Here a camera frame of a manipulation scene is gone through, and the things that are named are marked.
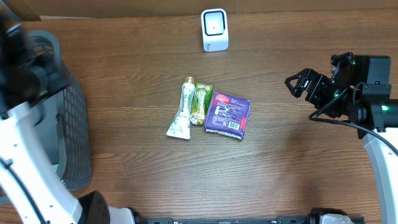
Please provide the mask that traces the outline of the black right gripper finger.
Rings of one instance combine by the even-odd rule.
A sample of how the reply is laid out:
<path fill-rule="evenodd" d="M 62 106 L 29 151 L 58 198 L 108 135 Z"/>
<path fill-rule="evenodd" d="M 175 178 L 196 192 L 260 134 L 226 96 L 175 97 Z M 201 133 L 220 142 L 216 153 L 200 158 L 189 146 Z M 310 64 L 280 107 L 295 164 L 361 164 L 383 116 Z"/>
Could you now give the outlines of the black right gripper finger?
<path fill-rule="evenodd" d="M 305 68 L 302 71 L 298 72 L 295 75 L 292 75 L 290 77 L 287 77 L 285 79 L 285 83 L 290 83 L 292 80 L 298 80 L 300 79 L 301 76 L 304 76 L 305 74 L 307 74 L 311 69 L 310 68 Z"/>
<path fill-rule="evenodd" d="M 293 84 L 291 84 L 292 81 L 296 80 L 296 85 L 293 86 Z M 288 77 L 285 80 L 285 85 L 286 87 L 289 89 L 290 93 L 292 94 L 292 96 L 296 97 L 296 98 L 300 98 L 304 89 L 302 86 L 302 79 L 301 78 L 297 78 L 297 77 Z"/>

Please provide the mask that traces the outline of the purple sanitary pad pack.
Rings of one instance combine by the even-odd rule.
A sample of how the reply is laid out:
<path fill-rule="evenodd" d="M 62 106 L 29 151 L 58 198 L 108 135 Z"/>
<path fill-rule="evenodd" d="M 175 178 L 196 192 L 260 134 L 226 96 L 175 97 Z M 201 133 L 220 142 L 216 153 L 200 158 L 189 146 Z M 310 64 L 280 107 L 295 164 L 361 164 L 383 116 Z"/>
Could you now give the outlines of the purple sanitary pad pack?
<path fill-rule="evenodd" d="M 242 140 L 251 112 L 251 101 L 223 93 L 214 93 L 206 114 L 204 129 L 209 133 Z"/>

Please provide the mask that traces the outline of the green yellow snack pouch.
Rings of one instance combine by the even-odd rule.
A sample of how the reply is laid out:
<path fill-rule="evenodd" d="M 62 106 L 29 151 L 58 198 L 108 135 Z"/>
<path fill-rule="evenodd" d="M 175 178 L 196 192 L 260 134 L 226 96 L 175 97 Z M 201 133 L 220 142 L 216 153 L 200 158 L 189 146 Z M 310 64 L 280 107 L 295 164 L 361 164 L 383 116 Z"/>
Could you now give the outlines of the green yellow snack pouch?
<path fill-rule="evenodd" d="M 212 94 L 213 87 L 211 85 L 197 83 L 190 117 L 192 124 L 204 125 Z"/>

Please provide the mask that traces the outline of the white green cosmetic tube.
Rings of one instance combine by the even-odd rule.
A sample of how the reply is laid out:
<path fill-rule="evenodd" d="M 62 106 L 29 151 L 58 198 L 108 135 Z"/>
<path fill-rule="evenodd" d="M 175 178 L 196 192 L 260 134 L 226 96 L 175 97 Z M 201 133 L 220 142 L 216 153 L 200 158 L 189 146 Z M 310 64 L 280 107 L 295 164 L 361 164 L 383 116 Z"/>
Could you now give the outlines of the white green cosmetic tube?
<path fill-rule="evenodd" d="M 190 116 L 192 100 L 196 92 L 195 88 L 196 81 L 193 77 L 185 77 L 183 79 L 180 106 L 167 131 L 168 137 L 190 139 Z"/>

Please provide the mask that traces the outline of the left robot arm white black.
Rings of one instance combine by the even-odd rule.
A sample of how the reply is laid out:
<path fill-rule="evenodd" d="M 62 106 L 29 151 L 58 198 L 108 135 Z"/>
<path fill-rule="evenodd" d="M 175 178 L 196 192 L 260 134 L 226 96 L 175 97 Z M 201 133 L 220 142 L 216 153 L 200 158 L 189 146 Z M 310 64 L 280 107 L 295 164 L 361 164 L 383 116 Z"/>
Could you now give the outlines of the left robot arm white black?
<path fill-rule="evenodd" d="M 93 191 L 85 94 L 50 32 L 1 11 L 1 190 L 24 223 L 138 223 Z"/>

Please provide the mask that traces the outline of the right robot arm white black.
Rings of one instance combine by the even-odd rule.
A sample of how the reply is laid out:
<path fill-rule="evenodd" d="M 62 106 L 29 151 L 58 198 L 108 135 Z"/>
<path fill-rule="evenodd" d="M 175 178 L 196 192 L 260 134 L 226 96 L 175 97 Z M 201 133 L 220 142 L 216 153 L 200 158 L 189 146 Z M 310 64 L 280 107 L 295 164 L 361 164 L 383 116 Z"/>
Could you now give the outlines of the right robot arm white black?
<path fill-rule="evenodd" d="M 310 121 L 354 128 L 369 156 L 383 223 L 397 223 L 397 100 L 391 98 L 391 59 L 333 54 L 331 77 L 305 68 L 286 78 L 290 93 L 315 111 Z"/>

